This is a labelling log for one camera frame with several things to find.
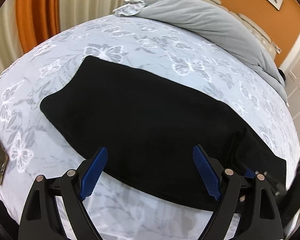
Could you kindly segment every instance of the bed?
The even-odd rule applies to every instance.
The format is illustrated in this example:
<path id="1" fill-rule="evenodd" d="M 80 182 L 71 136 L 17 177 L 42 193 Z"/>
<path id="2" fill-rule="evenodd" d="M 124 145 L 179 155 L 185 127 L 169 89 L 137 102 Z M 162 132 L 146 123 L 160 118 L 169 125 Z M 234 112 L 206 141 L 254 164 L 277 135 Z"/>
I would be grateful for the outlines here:
<path id="1" fill-rule="evenodd" d="M 87 55 L 144 69 L 226 103 L 287 161 L 287 187 L 291 184 L 300 155 L 298 138 L 285 102 L 263 78 L 193 32 L 110 15 L 52 37 L 0 76 L 0 138 L 10 158 L 0 199 L 18 223 L 37 175 L 59 177 L 83 160 L 39 106 L 71 80 Z M 61 198 L 57 201 L 65 231 L 75 239 Z M 148 195 L 104 172 L 84 205 L 105 240 L 197 239 L 212 214 Z M 238 222 L 235 215 L 227 239 Z"/>

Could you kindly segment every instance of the gray comforter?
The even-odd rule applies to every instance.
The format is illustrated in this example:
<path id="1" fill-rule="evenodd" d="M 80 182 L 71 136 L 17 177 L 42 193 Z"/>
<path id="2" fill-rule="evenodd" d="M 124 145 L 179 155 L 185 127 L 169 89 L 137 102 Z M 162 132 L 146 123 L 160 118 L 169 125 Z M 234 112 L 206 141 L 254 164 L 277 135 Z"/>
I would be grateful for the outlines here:
<path id="1" fill-rule="evenodd" d="M 167 22 L 208 39 L 260 75 L 287 103 L 284 80 L 269 53 L 231 14 L 201 0 L 125 0 L 116 16 Z"/>

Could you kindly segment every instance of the metal screw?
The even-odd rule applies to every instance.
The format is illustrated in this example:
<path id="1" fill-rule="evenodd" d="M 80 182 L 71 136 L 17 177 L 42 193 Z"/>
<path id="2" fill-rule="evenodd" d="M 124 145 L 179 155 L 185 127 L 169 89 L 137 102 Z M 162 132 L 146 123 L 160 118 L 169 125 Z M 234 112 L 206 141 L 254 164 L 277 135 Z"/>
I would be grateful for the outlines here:
<path id="1" fill-rule="evenodd" d="M 225 173 L 229 176 L 233 175 L 233 170 L 232 169 L 225 169 Z"/>
<path id="2" fill-rule="evenodd" d="M 39 175 L 36 177 L 36 181 L 40 182 L 44 179 L 43 175 Z"/>
<path id="3" fill-rule="evenodd" d="M 258 174 L 258 175 L 257 175 L 257 178 L 260 179 L 260 180 L 264 180 L 264 179 L 265 179 L 265 176 L 263 176 L 262 174 Z"/>
<path id="4" fill-rule="evenodd" d="M 75 170 L 69 170 L 68 172 L 67 172 L 67 176 L 69 176 L 69 177 L 72 177 L 72 176 L 74 176 L 75 175 Z"/>

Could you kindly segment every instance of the leaf pattern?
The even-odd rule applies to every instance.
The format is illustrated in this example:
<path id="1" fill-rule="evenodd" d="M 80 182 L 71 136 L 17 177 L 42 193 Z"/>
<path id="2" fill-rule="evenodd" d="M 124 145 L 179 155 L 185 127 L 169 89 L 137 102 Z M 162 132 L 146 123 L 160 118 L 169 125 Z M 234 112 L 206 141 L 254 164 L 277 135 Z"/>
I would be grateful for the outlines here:
<path id="1" fill-rule="evenodd" d="M 20 188 L 29 189 L 39 174 L 59 176 L 82 161 L 42 114 L 40 102 L 62 89 L 87 55 L 149 71 L 229 105 L 287 161 L 287 185 L 291 183 L 300 155 L 294 123 L 281 97 L 257 73 L 195 33 L 140 17 L 111 15 L 55 35 L 0 76 L 0 138 L 10 158 L 8 187 L 0 186 L 0 196 L 16 221 L 28 193 Z M 84 205 L 104 239 L 133 240 L 140 236 L 138 228 L 146 228 L 144 240 L 196 240 L 202 230 L 199 223 L 210 218 L 205 212 L 149 199 L 105 173 L 90 198 Z M 61 204 L 60 198 L 68 235 L 71 226 Z M 170 230 L 179 228 L 180 221 L 188 225 L 189 219 L 192 229 Z M 118 224 L 124 230 L 118 230 Z M 236 224 L 229 232 L 235 232 Z"/>

